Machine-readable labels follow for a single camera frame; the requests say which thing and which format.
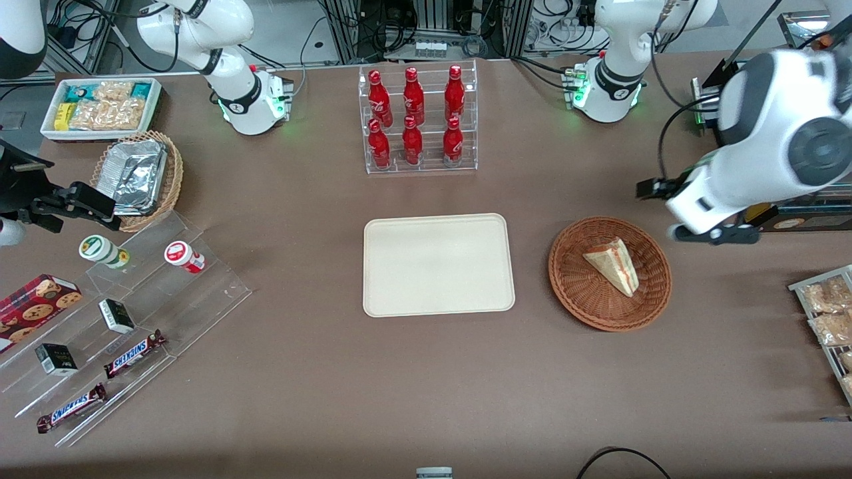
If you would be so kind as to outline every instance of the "brown tabletop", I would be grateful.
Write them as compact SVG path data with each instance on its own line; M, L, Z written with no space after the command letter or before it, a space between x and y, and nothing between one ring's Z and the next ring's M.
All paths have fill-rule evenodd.
M719 56L659 63L686 98ZM596 124L509 61L478 67L480 169L410 178L364 172L355 67L310 71L293 119L257 137L222 121L203 78L162 77L159 129L186 165L177 210L256 293L73 447L53 448L0 405L0 477L368 479L450 465L459 479L565 478L605 446L639 449L674 477L852 474L852 424L817 422L849 409L786 290L852 263L849 236L673 243L664 205L633 198L675 111L653 75L625 120ZM672 171L714 148L690 124L667 138ZM67 184L88 179L103 148L46 141L42 155ZM364 313L367 222L483 212L509 226L514 308ZM591 215L635 223L668 255L671 304L643 330L592 330L550 290L552 240ZM79 240L104 232L83 220L28 231L0 249L3 296L40 273L76 278L90 266ZM586 477L654 474L619 455Z

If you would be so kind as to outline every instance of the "round wicker basket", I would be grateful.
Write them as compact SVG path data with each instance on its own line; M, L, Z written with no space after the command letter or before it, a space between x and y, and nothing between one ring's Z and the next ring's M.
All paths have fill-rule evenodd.
M639 279L633 297L622 294L583 257L589 249L616 237L627 246ZM568 312L603 331L647 326L671 297L671 270L659 245L618 218L592 216L563 229L550 249L548 270L553 291Z
M181 181L183 180L183 160L181 152L177 151L175 143L168 136L159 133L158 131L146 131L144 133L136 133L134 135L122 138L120 142L128 143L133 141L157 140L166 145L169 149L169 157L166 159L166 170L163 172L163 184L160 187L158 198L158 207L154 213L148 216L121 216L121 231L125 233L135 233L143 229L154 218L162 215L166 211L170 211L177 203L177 197L181 194ZM107 157L109 149L115 146L113 143L101 155L101 160L98 161L95 167L95 173L89 181L89 185L94 186L101 176L101 168L104 165L104 159Z

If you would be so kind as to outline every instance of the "coca-cola bottle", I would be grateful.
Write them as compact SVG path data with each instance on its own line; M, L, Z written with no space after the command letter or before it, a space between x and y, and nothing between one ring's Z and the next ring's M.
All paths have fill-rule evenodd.
M423 160L423 135L417 129L414 116L406 116L406 130L402 132L402 144L406 149L406 162L417 166Z
M462 132L458 129L458 117L452 116L446 122L444 132L444 166L455 168L462 163Z
M370 128L370 135L367 137L367 142L370 144L370 154L373 157L373 163L379 170L390 168L390 143L388 137L382 131L382 126L375 118L370 118L367 124Z
M450 81L444 90L444 116L450 121L453 115L462 117L464 113L464 85L462 84L462 67L450 66Z
M394 124L394 115L390 112L390 95L382 85L382 74L378 70L371 70L367 77L370 79L370 109L373 118L382 122L385 128L390 128Z
M406 102L406 115L412 115L417 124L426 121L426 106L423 102L423 86L417 81L417 68L406 68L406 89L402 92Z

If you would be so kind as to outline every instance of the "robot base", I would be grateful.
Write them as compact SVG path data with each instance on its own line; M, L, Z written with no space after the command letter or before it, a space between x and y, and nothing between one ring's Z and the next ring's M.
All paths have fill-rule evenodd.
M261 94L248 111L241 114L229 112L219 102L222 115L235 130L243 135L260 135L280 121L290 119L293 104L293 83L284 83L281 77L268 72L256 72L261 81Z
M562 75L562 85L572 89L565 92L565 103L569 110L577 109L595 121L614 123L627 116L627 112L639 102L642 86L636 86L632 97L625 89L628 96L620 101L613 100L595 79L595 68L600 61L601 58L596 57L578 63L572 71Z

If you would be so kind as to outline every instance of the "cookie box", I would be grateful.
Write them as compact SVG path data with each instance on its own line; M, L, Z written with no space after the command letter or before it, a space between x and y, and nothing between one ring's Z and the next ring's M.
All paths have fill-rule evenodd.
M48 274L0 301L0 353L82 298L77 285Z

